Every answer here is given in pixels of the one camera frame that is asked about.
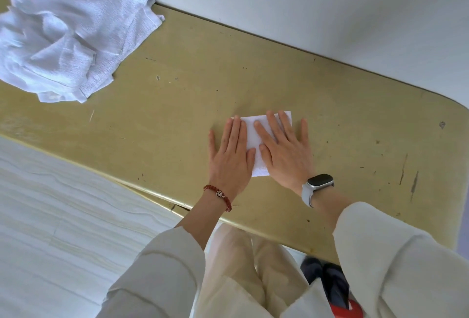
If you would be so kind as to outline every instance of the crumpled white towel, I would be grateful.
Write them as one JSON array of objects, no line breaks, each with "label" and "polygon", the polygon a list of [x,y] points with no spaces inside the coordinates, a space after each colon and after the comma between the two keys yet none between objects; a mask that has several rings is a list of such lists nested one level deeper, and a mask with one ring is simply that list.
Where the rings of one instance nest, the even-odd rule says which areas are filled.
[{"label": "crumpled white towel", "polygon": [[0,14],[0,79],[41,102],[81,103],[164,21],[155,0],[11,0]]},{"label": "crumpled white towel", "polygon": [[[290,124],[292,124],[292,114],[289,111],[285,111],[285,114],[288,116],[290,120]],[[277,118],[278,124],[280,125],[280,129],[285,132],[282,122],[280,121],[278,114],[275,114],[275,118]],[[246,129],[248,133],[248,140],[247,140],[247,149],[256,148],[256,160],[254,161],[254,168],[252,170],[252,177],[257,176],[269,176],[269,172],[267,171],[266,163],[262,160],[261,152],[259,150],[259,145],[262,144],[261,137],[257,134],[254,128],[254,122],[259,120],[261,124],[264,126],[266,131],[277,141],[277,138],[273,135],[272,129],[270,128],[269,122],[267,121],[266,115],[255,115],[252,117],[242,117],[242,120],[246,122]]]}]

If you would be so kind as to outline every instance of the table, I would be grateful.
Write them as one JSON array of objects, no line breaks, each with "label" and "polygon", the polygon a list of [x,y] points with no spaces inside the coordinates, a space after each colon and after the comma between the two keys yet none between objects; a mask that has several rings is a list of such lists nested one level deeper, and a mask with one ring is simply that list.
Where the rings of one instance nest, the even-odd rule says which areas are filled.
[{"label": "table", "polygon": [[[6,10],[9,0],[0,0]],[[469,112],[443,96],[155,5],[166,21],[84,104],[42,104],[0,83],[0,135],[190,209],[207,133],[227,117],[308,119],[338,189],[454,248],[469,178]],[[222,220],[337,262],[323,220],[270,177]]]}]

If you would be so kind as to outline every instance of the beige pants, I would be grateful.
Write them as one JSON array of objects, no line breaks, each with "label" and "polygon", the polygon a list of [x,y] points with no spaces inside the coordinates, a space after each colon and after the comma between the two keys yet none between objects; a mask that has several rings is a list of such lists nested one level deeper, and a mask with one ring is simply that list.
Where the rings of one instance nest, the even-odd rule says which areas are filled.
[{"label": "beige pants", "polygon": [[[238,292],[230,292],[233,285]],[[222,224],[214,233],[208,253],[195,317],[205,318],[211,311],[207,305],[217,304],[214,297],[224,290],[225,295],[239,301],[239,294],[247,292],[251,301],[254,299],[278,318],[308,287],[297,263],[283,246]]]}]

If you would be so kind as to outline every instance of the sleeve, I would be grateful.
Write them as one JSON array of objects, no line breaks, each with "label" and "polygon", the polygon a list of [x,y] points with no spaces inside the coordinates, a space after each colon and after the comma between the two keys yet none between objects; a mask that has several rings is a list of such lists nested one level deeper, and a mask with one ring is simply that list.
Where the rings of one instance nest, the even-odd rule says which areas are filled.
[{"label": "sleeve", "polygon": [[97,318],[189,317],[205,254],[178,227],[159,234],[111,286]]},{"label": "sleeve", "polygon": [[358,202],[342,212],[334,240],[372,317],[469,317],[469,262],[427,232]]}]

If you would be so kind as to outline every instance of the red beaded bracelet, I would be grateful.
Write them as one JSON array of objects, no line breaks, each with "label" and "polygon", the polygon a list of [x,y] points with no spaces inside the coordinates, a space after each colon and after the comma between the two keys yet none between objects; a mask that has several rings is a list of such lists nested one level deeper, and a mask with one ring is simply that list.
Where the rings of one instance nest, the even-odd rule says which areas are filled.
[{"label": "red beaded bracelet", "polygon": [[223,200],[225,201],[226,203],[226,212],[230,212],[231,211],[231,202],[230,200],[228,199],[228,197],[225,196],[225,194],[223,192],[220,191],[220,189],[216,188],[215,186],[212,186],[212,185],[207,185],[203,188],[203,190],[212,190],[212,191],[215,191],[215,194],[217,195],[217,197],[219,198],[223,198]]}]

